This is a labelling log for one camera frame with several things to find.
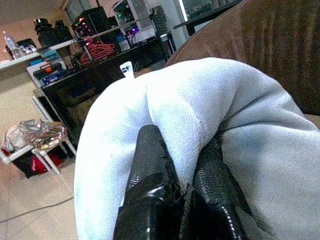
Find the bottle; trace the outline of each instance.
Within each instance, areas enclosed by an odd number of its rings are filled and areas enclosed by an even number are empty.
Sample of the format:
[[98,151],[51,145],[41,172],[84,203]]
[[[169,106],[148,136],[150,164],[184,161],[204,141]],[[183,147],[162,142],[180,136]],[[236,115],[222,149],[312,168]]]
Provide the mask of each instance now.
[[28,46],[30,49],[31,49],[31,51],[33,52],[33,53],[35,53],[38,49],[35,47],[35,46],[33,46],[33,45],[29,45]]
[[15,39],[12,36],[10,36],[6,31],[3,31],[3,33],[4,33],[5,42],[13,54],[13,58],[17,59],[17,58],[22,57],[20,50],[19,50],[19,46],[18,46],[17,42],[15,41]]

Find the plastic bag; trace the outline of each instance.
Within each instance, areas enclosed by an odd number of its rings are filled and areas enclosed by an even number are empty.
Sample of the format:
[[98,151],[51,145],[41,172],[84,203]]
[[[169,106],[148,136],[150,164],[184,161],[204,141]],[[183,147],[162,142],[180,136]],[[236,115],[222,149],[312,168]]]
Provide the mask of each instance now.
[[47,149],[59,144],[61,139],[67,136],[68,130],[61,122],[37,122],[32,119],[12,126],[6,132],[1,147],[9,152],[29,144],[35,148]]
[[29,142],[38,149],[48,149],[68,136],[67,128],[59,121],[40,120],[38,128],[28,132]]

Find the red cable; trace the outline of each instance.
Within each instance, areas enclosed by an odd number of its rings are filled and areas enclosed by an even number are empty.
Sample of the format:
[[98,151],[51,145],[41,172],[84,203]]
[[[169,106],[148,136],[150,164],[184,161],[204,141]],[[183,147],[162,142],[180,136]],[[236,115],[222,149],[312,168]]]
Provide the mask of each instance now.
[[[87,37],[87,48],[94,60],[99,60],[105,58],[115,52],[115,45],[114,44],[105,44],[101,40],[98,40],[94,43],[92,37]],[[90,64],[91,60],[86,52],[84,52],[80,58],[80,62],[82,65]]]

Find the blanket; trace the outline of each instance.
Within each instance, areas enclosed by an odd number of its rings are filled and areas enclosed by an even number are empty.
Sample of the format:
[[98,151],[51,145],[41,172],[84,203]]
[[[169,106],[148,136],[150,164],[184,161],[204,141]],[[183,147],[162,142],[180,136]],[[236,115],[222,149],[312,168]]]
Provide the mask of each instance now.
[[247,64],[180,62],[110,85],[91,107],[77,149],[80,240],[111,240],[139,129],[159,127],[182,189],[219,134],[263,239],[320,235],[320,131],[281,85]]

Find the chair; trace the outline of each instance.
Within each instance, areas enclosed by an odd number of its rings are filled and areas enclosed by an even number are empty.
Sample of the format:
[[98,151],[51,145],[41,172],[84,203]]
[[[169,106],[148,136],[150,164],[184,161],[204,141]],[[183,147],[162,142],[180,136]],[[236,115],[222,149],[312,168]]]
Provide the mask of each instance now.
[[[49,115],[49,113],[46,111],[46,109],[44,108],[44,106],[41,104],[41,102],[38,100],[38,98],[36,98],[35,96],[32,97],[32,103],[34,104],[35,108],[38,110],[38,112],[40,113],[40,115],[42,116],[43,119],[47,120],[47,121],[53,121],[53,119],[51,118],[51,116]],[[51,158],[49,157],[48,153],[56,148],[57,146],[60,146],[60,148],[64,151],[65,154],[67,154],[67,150],[66,148],[63,146],[63,142],[65,142],[67,144],[67,146],[69,147],[69,149],[71,150],[71,152],[74,154],[74,156],[77,155],[77,151],[74,148],[74,146],[72,145],[72,143],[70,142],[68,137],[63,138],[59,144],[54,145],[50,148],[47,149],[40,149],[40,148],[34,148],[32,149],[32,153],[42,162],[45,163],[47,162],[50,167],[48,165],[45,165],[45,168],[48,171],[51,171],[52,169],[57,173],[60,174],[59,169],[57,168],[57,166],[52,162]]]
[[[42,106],[40,101],[35,96],[32,97],[32,102],[34,103],[36,109],[39,111],[39,113],[43,117],[43,119],[45,119],[47,121],[53,121],[53,119],[50,117],[48,112],[45,110],[45,108]],[[59,142],[59,144],[56,144],[50,148],[40,149],[40,148],[36,148],[36,147],[32,146],[31,144],[29,144],[29,145],[26,145],[25,147],[22,147],[22,148],[16,150],[15,152],[10,154],[9,156],[6,156],[5,153],[0,148],[0,159],[2,159],[3,163],[9,164],[12,161],[16,160],[17,158],[21,157],[23,154],[26,154],[27,152],[31,151],[40,160],[40,162],[44,165],[44,167],[49,172],[51,172],[53,169],[57,174],[60,174],[59,169],[52,162],[48,153],[52,149],[56,148],[57,146],[60,146],[61,149],[64,151],[64,153],[67,154],[68,152],[67,152],[66,148],[64,147],[63,142],[65,142],[67,144],[67,146],[69,147],[71,152],[74,154],[74,156],[76,156],[76,154],[77,154],[76,149],[74,148],[74,146],[70,142],[69,138],[65,137]]]
[[304,114],[320,115],[318,0],[243,0],[194,34],[167,66],[234,59],[276,79]]
[[71,152],[74,154],[74,156],[76,156],[77,151],[74,148],[74,146],[72,145],[72,143],[70,142],[70,140],[68,139],[68,137],[64,138],[61,140],[61,142],[53,147],[47,148],[47,149],[40,149],[40,148],[33,148],[32,149],[32,153],[41,161],[41,163],[45,166],[45,168],[48,171],[52,171],[52,169],[57,173],[60,174],[59,169],[57,168],[57,166],[52,162],[51,158],[49,157],[48,153],[56,148],[57,146],[60,146],[60,148],[64,151],[65,154],[67,154],[67,149],[63,146],[63,142],[65,142],[67,144],[67,146],[69,147],[69,149],[71,150]]

